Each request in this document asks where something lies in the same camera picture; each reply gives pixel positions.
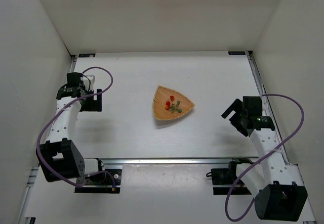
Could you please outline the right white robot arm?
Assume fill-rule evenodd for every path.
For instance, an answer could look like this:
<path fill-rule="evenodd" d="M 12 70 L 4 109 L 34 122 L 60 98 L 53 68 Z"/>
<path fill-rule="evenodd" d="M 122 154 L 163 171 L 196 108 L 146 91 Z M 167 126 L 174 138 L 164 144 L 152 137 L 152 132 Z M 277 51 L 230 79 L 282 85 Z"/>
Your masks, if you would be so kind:
<path fill-rule="evenodd" d="M 260 96 L 235 99 L 221 116 L 227 118 L 229 115 L 232 116 L 229 118 L 231 125 L 250 138 L 259 158 L 248 167 L 240 168 L 225 199 L 226 217 L 237 222 L 247 214 L 244 212 L 240 217 L 232 218 L 228 211 L 232 191 L 239 181 L 243 181 L 253 196 L 247 209 L 253 207 L 259 219 L 298 221 L 308 193 L 290 175 L 280 148 L 300 130 L 304 118 L 301 118 L 297 128 L 286 139 L 277 143 L 274 122 L 270 116 L 263 115 Z"/>

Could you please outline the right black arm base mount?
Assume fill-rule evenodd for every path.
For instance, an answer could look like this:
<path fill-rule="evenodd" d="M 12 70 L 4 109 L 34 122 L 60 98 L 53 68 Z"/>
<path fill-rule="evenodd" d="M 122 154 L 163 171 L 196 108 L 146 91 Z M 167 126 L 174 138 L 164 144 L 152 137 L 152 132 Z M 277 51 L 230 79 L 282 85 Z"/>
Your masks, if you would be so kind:
<path fill-rule="evenodd" d="M 226 196 L 230 186 L 237 179 L 237 166 L 240 164 L 251 165 L 252 163 L 253 161 L 248 158 L 233 158 L 229 161 L 227 167 L 211 168 L 211 171 L 206 173 L 206 177 L 212 180 L 213 195 Z"/>

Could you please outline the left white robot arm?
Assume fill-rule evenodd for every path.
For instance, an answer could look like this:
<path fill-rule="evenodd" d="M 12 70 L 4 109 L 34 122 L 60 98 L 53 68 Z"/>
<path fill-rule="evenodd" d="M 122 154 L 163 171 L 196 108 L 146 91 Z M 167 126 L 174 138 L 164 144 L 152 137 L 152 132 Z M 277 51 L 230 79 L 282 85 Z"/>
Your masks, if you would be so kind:
<path fill-rule="evenodd" d="M 101 89 L 94 90 L 94 82 L 93 75 L 79 72 L 67 74 L 67 83 L 59 88 L 56 95 L 56 112 L 62 113 L 51 124 L 45 143 L 40 145 L 47 164 L 66 179 L 78 178 L 78 184 L 82 183 L 83 177 L 104 170 L 100 159 L 85 159 L 72 141 L 79 112 L 102 111 L 101 96 L 96 100 L 91 96 L 68 105 L 76 98 L 102 92 Z"/>

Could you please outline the cherry sprig with green leaves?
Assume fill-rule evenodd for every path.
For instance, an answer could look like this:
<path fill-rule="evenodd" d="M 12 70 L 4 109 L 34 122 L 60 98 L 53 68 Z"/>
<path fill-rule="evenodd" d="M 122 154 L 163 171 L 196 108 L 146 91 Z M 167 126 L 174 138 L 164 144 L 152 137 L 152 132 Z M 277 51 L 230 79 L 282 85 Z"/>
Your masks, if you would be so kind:
<path fill-rule="evenodd" d="M 181 101 L 177 101 L 177 103 L 171 103 L 170 101 L 166 101 L 165 110 L 170 111 L 171 113 L 177 112 L 182 113 L 183 110 L 179 107 Z"/>

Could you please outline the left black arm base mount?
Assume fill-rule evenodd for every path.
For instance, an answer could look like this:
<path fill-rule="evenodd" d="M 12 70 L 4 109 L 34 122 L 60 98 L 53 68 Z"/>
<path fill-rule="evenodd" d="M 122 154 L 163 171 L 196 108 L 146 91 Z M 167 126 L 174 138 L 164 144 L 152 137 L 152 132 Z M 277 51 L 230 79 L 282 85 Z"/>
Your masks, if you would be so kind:
<path fill-rule="evenodd" d="M 78 194 L 119 194 L 122 182 L 122 169 L 115 166 L 108 167 L 102 159 L 84 159 L 84 176 L 78 177 L 76 183 L 82 187 L 75 187 Z"/>

